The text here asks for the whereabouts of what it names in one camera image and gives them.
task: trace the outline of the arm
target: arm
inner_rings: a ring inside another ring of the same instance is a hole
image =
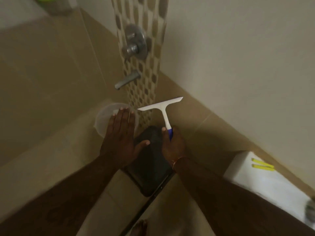
[[[135,115],[120,109],[109,120],[100,156],[29,202],[0,225],[0,235],[76,235],[116,171],[131,163],[149,141],[134,147]]]
[[[315,235],[287,212],[190,160],[177,128],[171,142],[163,131],[162,151],[171,165],[175,162],[174,170],[217,236]]]

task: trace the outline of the person's right arm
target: person's right arm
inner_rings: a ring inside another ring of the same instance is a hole
[[[315,236],[314,230],[292,215],[189,159],[177,128],[171,141],[165,128],[162,132],[164,157],[171,165],[175,162],[174,170],[217,236]]]

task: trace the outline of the hand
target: hand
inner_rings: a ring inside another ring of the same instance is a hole
[[[186,157],[186,144],[177,127],[173,127],[173,138],[170,141],[168,131],[162,127],[162,153],[171,166],[181,157]]]
[[[128,108],[120,108],[117,115],[111,116],[100,149],[100,155],[110,159],[117,169],[130,164],[150,144],[144,140],[134,147],[135,113],[131,112],[129,122],[128,117]]]

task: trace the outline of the yellow stripe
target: yellow stripe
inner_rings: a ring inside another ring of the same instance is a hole
[[[263,167],[260,165],[256,165],[256,164],[252,164],[252,167],[257,168],[257,169],[262,169],[262,170],[270,170],[270,171],[274,171],[274,168],[270,168],[270,167]]]
[[[265,163],[265,162],[260,161],[260,160],[256,160],[256,159],[254,159],[254,158],[252,158],[252,161],[255,162],[255,163],[258,163],[258,164],[260,164],[260,165],[266,166],[266,167],[275,168],[273,165],[270,165],[270,164]]]

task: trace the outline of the person's left hand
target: person's left hand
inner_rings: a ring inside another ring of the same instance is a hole
[[[128,108],[120,108],[117,115],[111,116],[100,149],[100,155],[109,158],[118,169],[130,164],[150,144],[144,140],[134,147],[135,113],[131,112],[129,122],[128,117]]]

